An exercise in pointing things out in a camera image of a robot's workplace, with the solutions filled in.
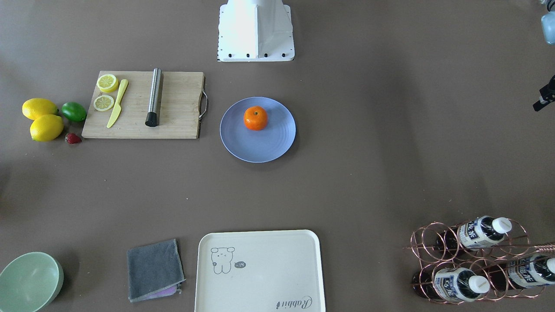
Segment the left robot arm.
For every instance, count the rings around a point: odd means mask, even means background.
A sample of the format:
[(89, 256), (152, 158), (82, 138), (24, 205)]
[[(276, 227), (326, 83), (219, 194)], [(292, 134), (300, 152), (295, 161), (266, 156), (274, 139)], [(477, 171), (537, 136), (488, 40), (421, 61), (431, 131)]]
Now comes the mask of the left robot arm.
[[(542, 16), (541, 24), (545, 42), (551, 46), (555, 44), (555, 1), (554, 0), (539, 0), (539, 3), (545, 6), (547, 13)], [(555, 101), (555, 75), (549, 79), (549, 82), (541, 87), (539, 90), (539, 100), (533, 105), (533, 110), (539, 112), (547, 105)]]

